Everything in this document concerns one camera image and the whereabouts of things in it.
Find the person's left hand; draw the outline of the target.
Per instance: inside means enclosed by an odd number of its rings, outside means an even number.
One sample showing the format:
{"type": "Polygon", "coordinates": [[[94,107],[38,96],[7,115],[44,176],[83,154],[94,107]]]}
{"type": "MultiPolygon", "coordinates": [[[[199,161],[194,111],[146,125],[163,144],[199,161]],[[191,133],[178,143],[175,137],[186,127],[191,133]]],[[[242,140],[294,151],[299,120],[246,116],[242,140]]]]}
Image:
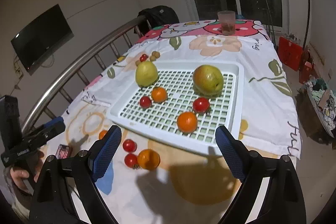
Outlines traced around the person's left hand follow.
{"type": "MultiPolygon", "coordinates": [[[[45,156],[44,153],[40,150],[38,150],[38,161],[36,161],[36,165],[35,165],[35,171],[32,172],[32,174],[34,175],[34,182],[37,182],[39,174],[42,170],[42,166],[43,166],[43,157],[45,156]]],[[[24,191],[27,194],[30,194],[29,189],[27,188],[26,184],[25,184],[25,180],[27,180],[30,176],[29,172],[25,169],[22,169],[20,167],[11,167],[10,169],[10,176],[14,182],[14,184],[21,190],[24,191]]]]}

